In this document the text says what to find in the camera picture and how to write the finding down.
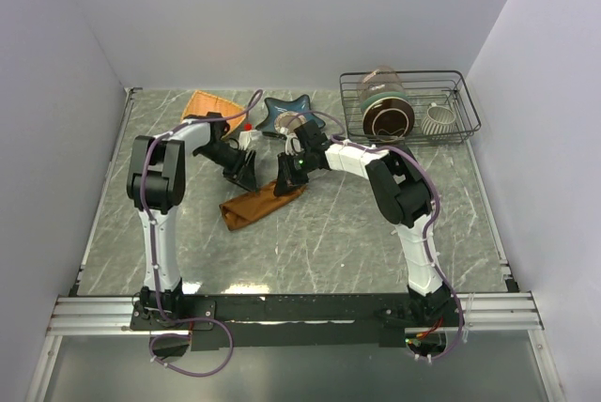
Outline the orange cloth napkin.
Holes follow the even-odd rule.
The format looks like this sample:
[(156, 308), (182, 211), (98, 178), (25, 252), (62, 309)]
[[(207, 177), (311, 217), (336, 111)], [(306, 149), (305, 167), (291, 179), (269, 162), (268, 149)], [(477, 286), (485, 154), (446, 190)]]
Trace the orange cloth napkin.
[(248, 192), (222, 203), (219, 208), (229, 231), (254, 224), (299, 198), (306, 190), (301, 185), (281, 195), (275, 194), (277, 181), (262, 186), (257, 192)]

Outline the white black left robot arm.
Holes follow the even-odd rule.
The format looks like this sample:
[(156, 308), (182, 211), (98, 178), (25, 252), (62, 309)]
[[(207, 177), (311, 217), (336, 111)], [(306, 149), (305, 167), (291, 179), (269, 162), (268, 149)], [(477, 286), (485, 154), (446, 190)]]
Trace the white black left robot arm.
[(186, 191), (186, 160), (201, 155), (223, 169), (223, 177), (247, 192), (257, 192), (255, 152), (224, 141), (232, 116), (190, 115), (172, 130), (139, 135), (131, 148), (127, 197), (143, 227), (146, 276), (137, 310), (152, 314), (166, 329), (185, 320), (186, 305), (177, 263), (177, 209)]

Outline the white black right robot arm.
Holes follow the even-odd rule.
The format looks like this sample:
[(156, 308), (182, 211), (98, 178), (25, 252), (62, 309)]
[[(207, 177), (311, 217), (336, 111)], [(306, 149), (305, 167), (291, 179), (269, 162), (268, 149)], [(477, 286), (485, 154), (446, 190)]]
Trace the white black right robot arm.
[(409, 310), (424, 326), (443, 317), (450, 291), (439, 273), (433, 241), (438, 196), (413, 155), (404, 150), (363, 147), (329, 139), (311, 120), (293, 135), (300, 151), (278, 155), (273, 193), (284, 196), (309, 182), (316, 169), (346, 172), (369, 181), (380, 214), (394, 226), (408, 266)]

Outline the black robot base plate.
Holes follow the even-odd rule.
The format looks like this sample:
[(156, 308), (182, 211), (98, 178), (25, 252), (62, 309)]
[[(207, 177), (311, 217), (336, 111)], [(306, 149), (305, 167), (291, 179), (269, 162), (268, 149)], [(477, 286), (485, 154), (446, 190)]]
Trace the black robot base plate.
[(234, 345), (300, 347), (377, 345), (401, 348), (410, 332), (456, 328), (464, 317), (454, 299), (424, 300), (408, 293), (185, 296), (164, 319), (137, 302), (134, 332), (187, 333), (194, 351)]

